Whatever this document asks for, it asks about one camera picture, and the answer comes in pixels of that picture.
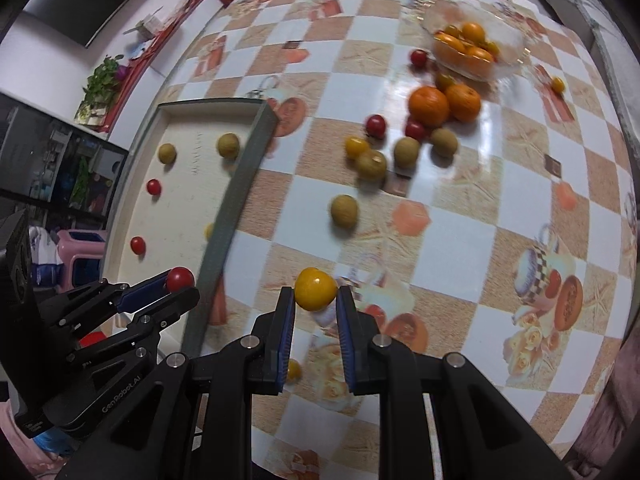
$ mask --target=bowl of fruit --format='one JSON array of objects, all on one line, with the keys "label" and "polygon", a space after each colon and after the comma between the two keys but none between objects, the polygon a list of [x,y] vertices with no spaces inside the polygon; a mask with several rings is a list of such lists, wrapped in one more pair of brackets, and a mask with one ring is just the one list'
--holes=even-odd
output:
[{"label": "bowl of fruit", "polygon": [[512,75],[529,53],[526,37],[517,28],[463,2],[437,0],[427,6],[422,27],[436,61],[476,81]]}]

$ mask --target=plastic container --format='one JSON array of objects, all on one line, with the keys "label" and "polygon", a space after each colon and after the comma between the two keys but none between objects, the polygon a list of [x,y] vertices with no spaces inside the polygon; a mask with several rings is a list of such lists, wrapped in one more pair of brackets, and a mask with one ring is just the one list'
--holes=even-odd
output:
[{"label": "plastic container", "polygon": [[[462,27],[464,22],[482,25],[486,40],[494,42],[500,49],[498,59],[487,61],[479,57],[463,54],[434,35],[447,25]],[[459,74],[476,81],[493,81],[517,72],[529,55],[527,38],[517,28],[484,9],[464,2],[436,0],[427,6],[422,18],[422,27],[427,32],[427,48],[438,63]]]}]

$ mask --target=checkered tablecloth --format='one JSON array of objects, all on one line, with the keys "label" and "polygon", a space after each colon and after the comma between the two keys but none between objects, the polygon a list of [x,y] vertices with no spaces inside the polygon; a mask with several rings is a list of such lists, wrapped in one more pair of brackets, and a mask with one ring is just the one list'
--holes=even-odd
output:
[{"label": "checkered tablecloth", "polygon": [[[238,0],[173,72],[162,101],[261,96],[284,121],[228,256],[228,324],[209,328],[205,352],[247,333],[281,286],[315,266],[353,285],[358,306],[417,351],[469,356],[562,456],[600,395],[630,307],[636,201],[618,119],[572,31],[506,0],[460,0],[521,27],[530,64],[474,85],[478,120],[448,125],[462,145],[452,165],[427,145],[411,179],[358,189],[345,137],[382,113],[389,155],[406,97],[432,82],[407,62],[424,46],[424,1]],[[541,73],[567,83],[564,108]],[[338,194],[360,203],[350,236],[330,225]],[[545,260],[537,280],[555,270],[580,281],[580,316],[568,330],[556,330],[552,304],[516,293],[526,254]],[[378,401],[348,394],[330,315],[296,315],[292,357],[303,379],[255,397],[254,462],[288,479],[376,478]]]}]

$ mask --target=green plant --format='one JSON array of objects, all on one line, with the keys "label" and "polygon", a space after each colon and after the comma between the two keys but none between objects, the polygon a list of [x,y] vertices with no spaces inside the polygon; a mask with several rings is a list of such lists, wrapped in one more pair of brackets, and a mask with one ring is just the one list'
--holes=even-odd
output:
[{"label": "green plant", "polygon": [[116,95],[119,81],[115,78],[116,70],[118,70],[118,61],[124,56],[118,54],[115,57],[106,56],[104,61],[98,65],[94,73],[86,79],[84,90],[83,104],[90,107],[95,105],[109,106]]}]

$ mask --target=pink stool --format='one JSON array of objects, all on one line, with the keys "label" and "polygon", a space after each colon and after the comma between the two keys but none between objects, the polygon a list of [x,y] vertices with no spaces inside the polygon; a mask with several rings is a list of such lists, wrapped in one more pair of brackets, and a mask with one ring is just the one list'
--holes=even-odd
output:
[{"label": "pink stool", "polygon": [[58,231],[58,255],[64,264],[58,292],[66,292],[100,278],[107,231],[73,229]]}]

